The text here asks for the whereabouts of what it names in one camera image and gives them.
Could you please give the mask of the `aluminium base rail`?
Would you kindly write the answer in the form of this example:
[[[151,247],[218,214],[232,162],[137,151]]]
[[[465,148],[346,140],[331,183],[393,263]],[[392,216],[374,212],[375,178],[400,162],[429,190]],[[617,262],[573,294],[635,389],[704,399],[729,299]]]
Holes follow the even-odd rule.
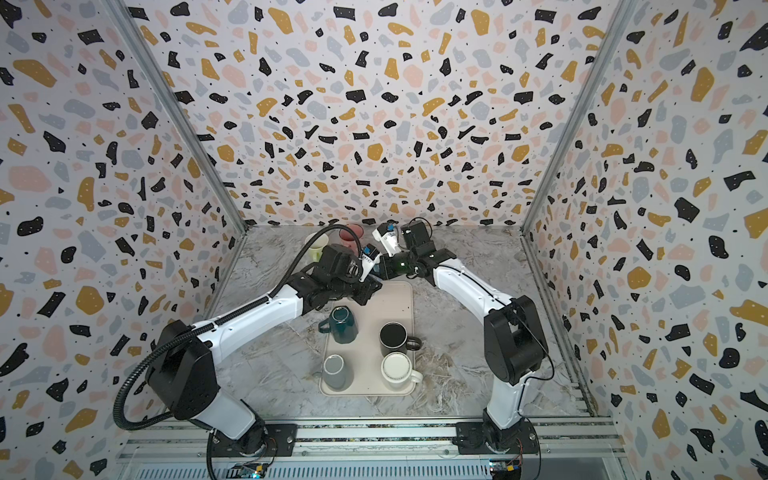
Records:
[[[606,418],[532,418],[506,452],[470,418],[286,419],[253,455],[168,421],[131,434],[118,479],[630,479]]]

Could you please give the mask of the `light green mug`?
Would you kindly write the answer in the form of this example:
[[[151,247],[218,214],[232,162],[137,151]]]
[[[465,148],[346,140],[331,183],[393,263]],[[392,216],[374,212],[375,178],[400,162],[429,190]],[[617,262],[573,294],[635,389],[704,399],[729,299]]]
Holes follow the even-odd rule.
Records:
[[[308,248],[305,256],[310,262],[317,262],[320,260],[323,249],[328,245],[329,238],[327,234],[320,235]]]

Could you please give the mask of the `white mug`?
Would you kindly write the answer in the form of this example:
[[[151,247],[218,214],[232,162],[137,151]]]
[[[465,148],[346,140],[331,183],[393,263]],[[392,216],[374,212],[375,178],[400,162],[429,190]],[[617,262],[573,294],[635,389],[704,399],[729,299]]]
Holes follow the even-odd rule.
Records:
[[[393,352],[385,356],[380,368],[385,382],[395,390],[423,381],[423,374],[414,369],[410,358],[402,352]]]

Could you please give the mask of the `beige serving tray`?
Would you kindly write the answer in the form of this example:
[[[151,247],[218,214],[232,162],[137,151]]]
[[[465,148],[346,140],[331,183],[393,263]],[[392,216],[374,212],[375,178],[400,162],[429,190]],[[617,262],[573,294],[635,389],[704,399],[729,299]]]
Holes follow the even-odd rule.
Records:
[[[347,390],[333,392],[323,382],[321,373],[320,391],[326,396],[373,397],[411,394],[420,383],[412,383],[395,390],[385,382],[380,368],[384,356],[380,351],[379,331],[385,324],[397,322],[405,326],[408,335],[415,334],[412,286],[403,281],[386,282],[366,306],[344,299],[334,302],[332,307],[342,305],[347,306],[354,314],[358,335],[350,344],[338,344],[327,334],[324,360],[331,354],[342,355],[354,371],[354,380]],[[415,353],[410,351],[406,355],[415,369]]]

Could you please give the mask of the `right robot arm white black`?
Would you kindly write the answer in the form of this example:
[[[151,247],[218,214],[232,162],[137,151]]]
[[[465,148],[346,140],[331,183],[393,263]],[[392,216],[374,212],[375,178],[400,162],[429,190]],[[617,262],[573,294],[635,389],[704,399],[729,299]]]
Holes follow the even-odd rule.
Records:
[[[403,227],[382,223],[372,236],[374,242],[363,248],[362,256],[373,262],[376,277],[423,278],[451,295],[483,326],[484,358],[494,375],[491,398],[483,410],[481,437],[464,438],[459,445],[496,453],[520,447],[523,400],[534,387],[552,379],[537,374],[551,356],[533,300],[514,298],[472,273],[455,253],[435,245],[432,230],[421,217]]]

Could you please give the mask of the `pink mug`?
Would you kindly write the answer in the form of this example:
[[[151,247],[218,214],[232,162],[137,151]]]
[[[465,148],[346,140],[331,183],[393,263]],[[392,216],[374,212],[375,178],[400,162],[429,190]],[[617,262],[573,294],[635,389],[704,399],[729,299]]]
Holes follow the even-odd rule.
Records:
[[[364,229],[358,224],[349,224],[348,230],[341,230],[339,232],[339,239],[342,245],[357,251],[356,239],[362,241],[364,236]]]

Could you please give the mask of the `black mug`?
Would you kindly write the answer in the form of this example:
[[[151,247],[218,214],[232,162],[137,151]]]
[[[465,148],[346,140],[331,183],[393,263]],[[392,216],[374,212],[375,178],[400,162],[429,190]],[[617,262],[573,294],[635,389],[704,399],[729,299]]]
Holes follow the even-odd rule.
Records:
[[[395,352],[418,351],[423,346],[421,339],[409,336],[405,326],[397,322],[387,323],[380,329],[379,344],[384,357]]]

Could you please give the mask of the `dark green mug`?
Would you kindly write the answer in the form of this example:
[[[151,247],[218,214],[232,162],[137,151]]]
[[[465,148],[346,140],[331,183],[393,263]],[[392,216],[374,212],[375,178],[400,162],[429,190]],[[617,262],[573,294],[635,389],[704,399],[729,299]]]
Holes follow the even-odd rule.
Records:
[[[350,344],[358,335],[354,314],[347,306],[335,307],[330,315],[318,324],[318,332],[330,334],[338,344]]]

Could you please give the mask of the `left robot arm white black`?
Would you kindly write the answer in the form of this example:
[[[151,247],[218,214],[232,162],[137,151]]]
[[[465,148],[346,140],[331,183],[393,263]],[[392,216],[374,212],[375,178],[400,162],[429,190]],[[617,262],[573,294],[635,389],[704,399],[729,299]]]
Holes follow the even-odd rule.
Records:
[[[208,322],[170,324],[160,338],[167,349],[148,364],[147,385],[175,419],[233,441],[240,455],[262,453],[268,443],[264,421],[219,385],[217,365],[272,328],[331,301],[349,298],[365,305],[381,288],[370,276],[381,259],[371,244],[359,255],[329,244],[319,261],[288,275],[276,291]]]

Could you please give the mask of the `grey mug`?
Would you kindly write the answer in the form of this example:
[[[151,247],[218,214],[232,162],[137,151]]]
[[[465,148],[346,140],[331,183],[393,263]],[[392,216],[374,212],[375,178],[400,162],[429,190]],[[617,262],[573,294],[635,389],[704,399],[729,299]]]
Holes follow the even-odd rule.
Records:
[[[323,362],[322,380],[333,392],[345,391],[354,380],[354,371],[342,355],[331,354]]]

